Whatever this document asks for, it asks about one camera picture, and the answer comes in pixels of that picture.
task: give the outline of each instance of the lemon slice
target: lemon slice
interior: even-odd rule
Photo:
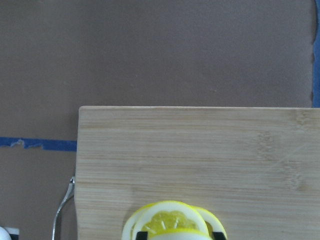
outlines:
[[[137,211],[135,211],[131,217],[126,221],[123,231],[122,231],[122,238],[121,240],[131,240],[135,239],[136,237],[133,238],[132,232],[134,230],[134,226],[137,222],[137,220],[140,218],[140,216],[151,206],[153,206],[154,203],[147,204],[143,207],[140,207]]]
[[[196,230],[209,237],[206,222],[193,207],[180,201],[161,201],[146,209],[136,221],[132,240],[138,232],[148,232],[148,238],[168,231]]]
[[[197,230],[191,229],[173,229],[168,230],[166,233],[158,234],[152,237],[152,240],[212,240],[206,234]]]
[[[193,208],[202,216],[203,220],[207,223],[207,228],[210,235],[211,232],[221,232],[224,234],[225,238],[228,239],[224,226],[214,214],[202,207],[194,206]]]

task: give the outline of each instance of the blue tape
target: blue tape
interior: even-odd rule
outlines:
[[[17,144],[23,144],[24,149],[33,147],[42,147],[43,150],[50,151],[77,151],[77,141],[68,140],[49,140],[38,138],[17,138],[17,137],[0,137],[0,147],[13,147]]]
[[[313,108],[320,108],[320,0],[315,0],[316,5],[316,36],[313,44]]]

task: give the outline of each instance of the white lemon pith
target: white lemon pith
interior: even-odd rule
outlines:
[[[209,211],[180,201],[161,201],[137,210],[125,223],[121,240],[136,240],[138,232],[148,232],[152,240],[160,236],[161,240],[212,240],[212,229],[226,236],[220,221]]]

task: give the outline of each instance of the wood grain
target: wood grain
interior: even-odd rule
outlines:
[[[230,240],[320,236],[320,110],[116,107],[79,111],[79,240],[119,240],[139,207],[178,200]]]

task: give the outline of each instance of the tape strip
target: tape strip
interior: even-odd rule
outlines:
[[[320,0],[315,0],[316,5],[316,36],[313,44],[313,108],[320,108]]]
[[[77,151],[77,141],[50,140],[39,138],[0,137],[0,147],[13,147],[17,144],[23,144],[24,149],[42,147],[43,150],[49,151]]]

